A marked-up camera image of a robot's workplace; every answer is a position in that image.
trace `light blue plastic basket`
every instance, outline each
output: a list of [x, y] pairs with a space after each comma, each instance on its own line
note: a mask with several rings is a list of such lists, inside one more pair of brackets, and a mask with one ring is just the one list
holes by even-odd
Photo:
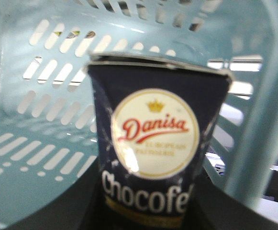
[[252, 93], [228, 96], [241, 121], [221, 116], [212, 140], [225, 174], [204, 165], [255, 206], [278, 151], [278, 0], [0, 0], [0, 229], [57, 198], [97, 156], [88, 51], [238, 70]]

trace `gold crown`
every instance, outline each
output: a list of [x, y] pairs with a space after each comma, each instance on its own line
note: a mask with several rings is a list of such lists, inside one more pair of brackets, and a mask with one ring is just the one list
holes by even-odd
[[149, 110], [150, 110], [151, 112], [160, 113], [161, 110], [162, 110], [163, 107], [164, 107], [164, 104], [161, 103], [161, 102], [158, 102], [158, 100], [155, 99], [153, 102], [147, 103], [147, 106], [148, 106], [148, 108], [149, 108]]

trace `round white label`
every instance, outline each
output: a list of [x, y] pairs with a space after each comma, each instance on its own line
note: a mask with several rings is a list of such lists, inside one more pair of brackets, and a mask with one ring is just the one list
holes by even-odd
[[192, 160], [199, 126], [182, 98], [162, 89], [145, 89], [128, 95], [117, 106], [111, 135], [126, 169], [141, 178], [164, 179]]

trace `gold border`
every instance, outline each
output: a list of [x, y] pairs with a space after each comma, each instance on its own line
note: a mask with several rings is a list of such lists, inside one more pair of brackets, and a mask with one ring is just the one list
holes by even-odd
[[[157, 89], [157, 88], [150, 88], [150, 89], [143, 89], [143, 90], [138, 90], [136, 92], [133, 92], [132, 94], [128, 95], [126, 98], [124, 98], [119, 105], [116, 107], [116, 109], [114, 110], [112, 117], [111, 117], [111, 127], [115, 127], [116, 126], [116, 119], [115, 117], [118, 116], [118, 114], [120, 113], [120, 111], [123, 109], [123, 107], [133, 98], [136, 98], [142, 94], [147, 94], [147, 93], [160, 93], [163, 95], [166, 95], [168, 97], [171, 97], [173, 99], [175, 99], [176, 101], [178, 101], [184, 108], [185, 110], [188, 112], [188, 114], [190, 115], [190, 118], [192, 120], [193, 126], [194, 126], [194, 141], [193, 141], [193, 146], [192, 149], [190, 150], [188, 157], [176, 168], [168, 171], [168, 172], [164, 172], [164, 173], [159, 173], [159, 174], [151, 174], [151, 173], [145, 173], [142, 171], [138, 171], [138, 173], [140, 175], [143, 175], [144, 179], [158, 179], [157, 177], [161, 177], [160, 179], [162, 179], [163, 176], [165, 175], [169, 175], [171, 176], [172, 173], [174, 172], [179, 172], [181, 168], [185, 167], [194, 157], [194, 154], [197, 150], [198, 144], [199, 144], [199, 126], [198, 126], [198, 121], [196, 119], [196, 116], [193, 112], [193, 110], [190, 108], [190, 106], [186, 103], [186, 101], [184, 101], [181, 97], [179, 97], [178, 95], [176, 95], [173, 92], [170, 92], [168, 90], [163, 90], [163, 89]], [[113, 139], [116, 139], [116, 136], [113, 132], [113, 130], [111, 129], [111, 136], [112, 136], [112, 142], [113, 142], [113, 147], [114, 150], [116, 152], [116, 155], [118, 157], [118, 159], [120, 160], [120, 162], [122, 163], [122, 165], [125, 167], [125, 159], [124, 157], [120, 156], [120, 154], [118, 154], [118, 147], [115, 146]]]
[[182, 224], [183, 216], [178, 217], [165, 217], [159, 215], [148, 215], [133, 211], [117, 202], [112, 200], [107, 195], [105, 196], [106, 204], [118, 214], [126, 217], [127, 219], [136, 222], [141, 225], [156, 228], [180, 228]]

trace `shopping basket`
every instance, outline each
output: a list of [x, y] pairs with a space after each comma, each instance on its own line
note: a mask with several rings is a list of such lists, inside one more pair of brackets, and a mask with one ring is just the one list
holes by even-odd
[[278, 152], [278, 0], [0, 0], [0, 229], [95, 161], [85, 65], [88, 52], [109, 51], [234, 71], [246, 95], [232, 90], [225, 106], [239, 117], [220, 116], [211, 142], [225, 172], [204, 166], [254, 207]]

